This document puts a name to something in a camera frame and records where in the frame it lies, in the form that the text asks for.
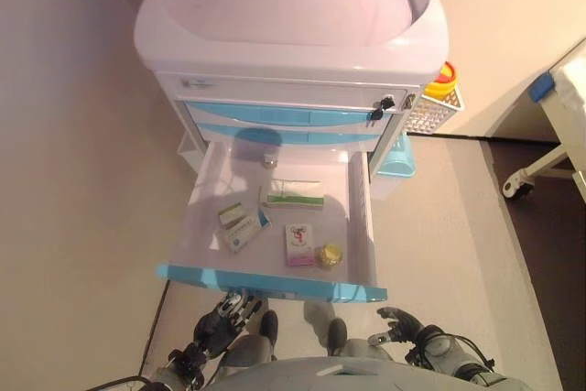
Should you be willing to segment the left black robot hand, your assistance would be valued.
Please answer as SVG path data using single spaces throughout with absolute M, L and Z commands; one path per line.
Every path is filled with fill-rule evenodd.
M 263 300 L 245 290 L 229 290 L 196 324 L 193 342 L 208 359 L 220 356 L 260 310 Z

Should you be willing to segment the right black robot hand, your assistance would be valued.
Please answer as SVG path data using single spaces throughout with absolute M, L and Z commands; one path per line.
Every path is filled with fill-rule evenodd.
M 367 338 L 370 346 L 379 346 L 389 342 L 416 342 L 423 324 L 410 313 L 394 307 L 378 309 L 377 314 L 387 320 L 388 330 L 373 334 Z

